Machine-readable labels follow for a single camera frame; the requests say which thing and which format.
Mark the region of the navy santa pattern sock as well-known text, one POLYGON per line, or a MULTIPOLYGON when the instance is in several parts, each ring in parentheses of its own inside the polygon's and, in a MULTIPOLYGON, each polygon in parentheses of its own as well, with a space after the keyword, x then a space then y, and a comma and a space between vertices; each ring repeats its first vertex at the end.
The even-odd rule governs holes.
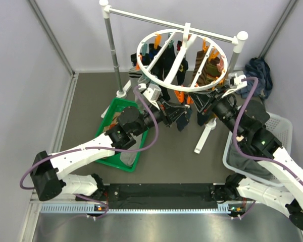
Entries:
POLYGON ((197 124, 201 127, 203 125, 206 125, 211 119, 215 118, 216 115, 212 112, 201 114, 197 113, 197 124))

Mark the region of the olive green striped sock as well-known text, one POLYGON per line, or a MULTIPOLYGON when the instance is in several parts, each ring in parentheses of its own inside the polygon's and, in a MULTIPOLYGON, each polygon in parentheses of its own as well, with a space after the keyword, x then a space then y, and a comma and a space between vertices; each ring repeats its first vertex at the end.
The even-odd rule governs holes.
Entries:
POLYGON ((218 64, 220 64, 220 59, 218 57, 212 58, 206 62, 206 78, 209 82, 220 77, 221 71, 218 70, 218 64))

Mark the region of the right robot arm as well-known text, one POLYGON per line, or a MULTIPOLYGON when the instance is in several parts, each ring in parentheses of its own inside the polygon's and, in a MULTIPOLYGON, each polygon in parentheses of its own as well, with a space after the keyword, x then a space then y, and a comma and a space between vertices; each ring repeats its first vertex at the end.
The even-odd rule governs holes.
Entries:
POLYGON ((233 200, 246 197, 256 200, 285 215, 303 231, 303 169, 288 154, 282 142, 266 127, 270 115, 263 105, 248 97, 241 107, 230 100, 226 91, 192 93, 196 108, 202 114, 214 113, 232 132, 236 151, 269 171, 283 185, 277 189, 242 175, 238 182, 226 186, 226 195, 233 200))

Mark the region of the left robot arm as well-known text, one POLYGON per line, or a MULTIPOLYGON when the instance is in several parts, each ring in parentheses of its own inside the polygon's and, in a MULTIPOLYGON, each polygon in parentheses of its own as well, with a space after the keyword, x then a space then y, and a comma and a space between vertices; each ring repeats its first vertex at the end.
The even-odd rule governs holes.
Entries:
POLYGON ((112 128, 96 138, 63 152, 36 154, 30 177, 40 201, 51 200, 61 194, 90 196, 99 200, 104 195, 104 184, 97 174, 74 175, 83 166, 119 153, 134 153, 138 150, 135 137, 143 134, 158 123, 170 126, 187 112, 187 105, 164 100, 158 107, 140 112, 135 106, 125 107, 112 128))

